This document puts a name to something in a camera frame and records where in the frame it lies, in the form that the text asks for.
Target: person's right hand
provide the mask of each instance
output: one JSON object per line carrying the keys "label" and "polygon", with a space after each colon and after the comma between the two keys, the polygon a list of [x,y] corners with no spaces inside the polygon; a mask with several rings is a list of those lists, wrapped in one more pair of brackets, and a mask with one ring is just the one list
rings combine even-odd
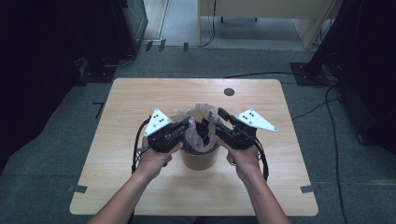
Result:
{"label": "person's right hand", "polygon": [[262,175],[259,165],[259,150],[255,146],[245,150],[233,149],[220,138],[218,138],[218,143],[228,149],[227,161],[235,165],[236,173],[244,183],[247,183],[255,174]]}

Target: forearm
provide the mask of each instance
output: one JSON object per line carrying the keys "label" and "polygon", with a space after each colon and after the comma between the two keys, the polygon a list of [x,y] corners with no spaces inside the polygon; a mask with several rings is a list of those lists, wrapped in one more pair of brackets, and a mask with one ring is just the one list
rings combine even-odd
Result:
{"label": "forearm", "polygon": [[150,178],[136,170],[89,223],[126,223],[149,182]]}
{"label": "forearm", "polygon": [[259,223],[290,223],[260,170],[244,183]]}

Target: human hand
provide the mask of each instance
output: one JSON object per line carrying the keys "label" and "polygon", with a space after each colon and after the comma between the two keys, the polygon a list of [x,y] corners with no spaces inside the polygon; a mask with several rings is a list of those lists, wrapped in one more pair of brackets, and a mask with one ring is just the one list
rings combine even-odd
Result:
{"label": "human hand", "polygon": [[[149,147],[149,142],[146,137],[143,137],[142,147]],[[145,174],[148,178],[154,179],[163,168],[163,165],[172,160],[172,154],[183,147],[183,143],[179,142],[168,153],[156,152],[152,148],[147,149],[140,156],[139,164],[136,171]]]}
{"label": "human hand", "polygon": [[255,174],[262,175],[259,165],[259,150],[255,146],[240,150],[231,148],[220,138],[218,138],[218,143],[228,149],[227,161],[235,165],[236,173],[244,183],[247,183]]}

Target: plastic bag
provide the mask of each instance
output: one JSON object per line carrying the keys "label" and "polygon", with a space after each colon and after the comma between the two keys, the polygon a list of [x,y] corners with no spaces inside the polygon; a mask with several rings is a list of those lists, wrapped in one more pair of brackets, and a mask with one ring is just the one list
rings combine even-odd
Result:
{"label": "plastic bag", "polygon": [[[187,153],[195,155],[206,154],[219,147],[216,126],[210,122],[209,111],[217,114],[217,110],[213,105],[197,104],[195,107],[178,111],[177,114],[171,117],[176,122],[181,122],[183,119],[191,117],[189,119],[189,129],[185,132],[183,140],[183,149]],[[205,122],[208,122],[208,133],[205,138],[198,134],[196,124],[196,122],[203,123],[204,119]]]}

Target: floor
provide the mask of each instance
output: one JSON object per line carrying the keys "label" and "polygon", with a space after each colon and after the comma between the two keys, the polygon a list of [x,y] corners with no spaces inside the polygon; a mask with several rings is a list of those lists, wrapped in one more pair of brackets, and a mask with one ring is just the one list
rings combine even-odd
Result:
{"label": "floor", "polygon": [[[163,2],[169,2],[164,10]],[[148,13],[147,32],[151,27],[162,27],[159,38],[145,37],[146,42],[153,40],[160,42],[166,39],[165,46],[198,46],[197,40],[197,1],[196,0],[145,0]],[[210,41],[212,24],[215,26],[215,38],[208,48],[219,49],[279,49],[279,50],[306,50],[297,35],[294,25],[288,19],[254,19],[202,17],[201,18],[201,45]],[[326,21],[322,29],[322,37],[329,28],[330,21]]]}

